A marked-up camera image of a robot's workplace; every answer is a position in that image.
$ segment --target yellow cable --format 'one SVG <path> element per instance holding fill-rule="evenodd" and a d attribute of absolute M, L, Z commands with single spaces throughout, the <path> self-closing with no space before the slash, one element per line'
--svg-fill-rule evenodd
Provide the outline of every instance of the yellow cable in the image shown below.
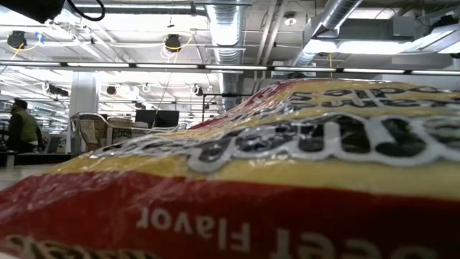
<path fill-rule="evenodd" d="M 17 49 L 12 48 L 13 50 L 16 50 L 16 52 L 14 53 L 13 57 L 11 58 L 11 60 L 13 60 L 16 57 L 17 53 L 19 53 L 19 51 L 21 50 L 22 46 L 24 46 L 24 43 L 21 43 L 21 45 Z"/>
<path fill-rule="evenodd" d="M 178 61 L 178 56 L 179 56 L 179 51 L 176 52 L 175 54 L 175 58 L 174 58 L 174 63 L 176 61 Z M 155 118 L 157 118 L 157 114 L 158 114 L 158 110 L 160 109 L 160 105 L 161 103 L 163 102 L 163 98 L 165 97 L 165 94 L 166 94 L 166 90 L 167 90 L 167 87 L 170 85 L 170 79 L 171 79 L 171 75 L 173 73 L 170 73 L 170 78 L 167 80 L 167 84 L 166 84 L 166 87 L 165 87 L 165 90 L 163 91 L 163 94 L 161 95 L 161 99 L 160 99 L 160 102 L 158 103 L 158 108 L 157 108 L 157 112 L 155 112 Z"/>
<path fill-rule="evenodd" d="M 179 50 L 175 53 L 174 63 L 178 61 Z"/>
<path fill-rule="evenodd" d="M 164 45 L 167 49 L 169 49 L 169 50 L 179 50 L 179 49 L 181 49 L 181 48 L 183 48 L 183 47 L 185 47 L 185 46 L 188 46 L 188 45 L 190 44 L 190 42 L 192 41 L 192 39 L 193 39 L 193 34 L 190 33 L 190 38 L 188 39 L 188 41 L 187 41 L 187 43 L 186 43 L 185 45 L 182 45 L 182 46 L 180 46 L 180 47 L 168 47 L 168 46 L 165 44 L 166 39 L 163 40 L 163 45 Z"/>

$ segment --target fluorescent light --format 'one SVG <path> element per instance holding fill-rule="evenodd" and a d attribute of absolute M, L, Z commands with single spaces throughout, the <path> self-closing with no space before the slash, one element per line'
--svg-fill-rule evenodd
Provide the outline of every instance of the fluorescent light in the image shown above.
<path fill-rule="evenodd" d="M 394 55 L 404 50 L 405 42 L 350 40 L 339 44 L 338 53 Z"/>
<path fill-rule="evenodd" d="M 345 68 L 344 72 L 350 72 L 350 73 L 394 73 L 394 74 L 402 74 L 402 73 L 404 73 L 404 70 Z"/>
<path fill-rule="evenodd" d="M 460 53 L 460 42 L 452 44 L 450 47 L 447 47 L 440 52 L 439 54 L 457 54 Z"/>
<path fill-rule="evenodd" d="M 413 75 L 460 76 L 460 71 L 412 71 Z"/>
<path fill-rule="evenodd" d="M 276 71 L 296 71 L 296 72 L 336 72 L 335 68 L 299 68 L 299 67 L 276 67 Z"/>
<path fill-rule="evenodd" d="M 68 122 L 68 120 L 66 120 L 66 119 L 58 119 L 56 117 L 53 117 L 52 120 L 54 120 L 56 122 Z"/>
<path fill-rule="evenodd" d="M 128 63 L 67 63 L 69 66 L 80 66 L 80 67 L 109 67 L 109 68 L 128 68 Z"/>
<path fill-rule="evenodd" d="M 244 71 L 211 70 L 211 73 L 239 73 L 239 74 L 242 74 L 244 73 Z"/>
<path fill-rule="evenodd" d="M 234 70 L 267 70 L 263 65 L 206 65 L 206 69 L 234 69 Z"/>
<path fill-rule="evenodd" d="M 246 50 L 245 47 L 206 46 L 207 50 Z"/>
<path fill-rule="evenodd" d="M 337 52 L 337 45 L 328 40 L 310 40 L 303 49 L 308 53 L 334 53 Z"/>
<path fill-rule="evenodd" d="M 198 68 L 197 65 L 178 65 L 178 64 L 137 64 L 138 68 Z"/>
<path fill-rule="evenodd" d="M 27 62 L 27 61 L 0 61 L 0 65 L 60 65 L 58 62 Z"/>

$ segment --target chip bag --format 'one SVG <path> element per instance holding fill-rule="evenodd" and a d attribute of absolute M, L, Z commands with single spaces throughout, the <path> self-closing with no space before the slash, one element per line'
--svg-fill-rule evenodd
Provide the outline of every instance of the chip bag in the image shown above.
<path fill-rule="evenodd" d="M 0 193 L 24 259 L 460 258 L 460 93 L 274 83 L 193 129 L 101 148 Z"/>

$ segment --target red stripe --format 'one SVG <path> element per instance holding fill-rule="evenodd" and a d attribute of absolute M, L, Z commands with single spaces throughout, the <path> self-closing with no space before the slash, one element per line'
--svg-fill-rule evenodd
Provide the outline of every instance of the red stripe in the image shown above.
<path fill-rule="evenodd" d="M 142 208 L 164 209 L 171 227 L 158 230 L 150 222 L 138 229 Z M 190 222 L 190 235 L 183 224 L 179 233 L 174 231 L 181 212 Z M 197 218 L 204 216 L 215 222 L 209 239 L 197 231 Z M 454 201 L 143 173 L 29 177 L 0 193 L 1 238 L 24 235 L 96 250 L 145 250 L 164 259 L 270 258 L 279 228 L 290 232 L 292 259 L 300 258 L 302 245 L 315 247 L 300 239 L 302 233 L 327 237 L 334 258 L 353 252 L 346 247 L 352 239 L 371 242 L 382 258 L 415 245 L 436 251 L 438 258 L 458 258 L 458 218 L 460 203 Z M 219 219 L 227 226 L 223 250 Z M 239 252 L 235 239 L 244 222 L 249 225 L 250 253 Z"/>

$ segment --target column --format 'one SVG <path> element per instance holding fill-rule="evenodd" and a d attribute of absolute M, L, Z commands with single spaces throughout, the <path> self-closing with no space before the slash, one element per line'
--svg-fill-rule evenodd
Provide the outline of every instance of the column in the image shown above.
<path fill-rule="evenodd" d="M 69 117 L 78 112 L 98 112 L 99 92 L 101 84 L 95 72 L 73 72 L 72 88 L 70 92 Z M 65 146 L 67 153 L 70 152 L 70 123 Z"/>

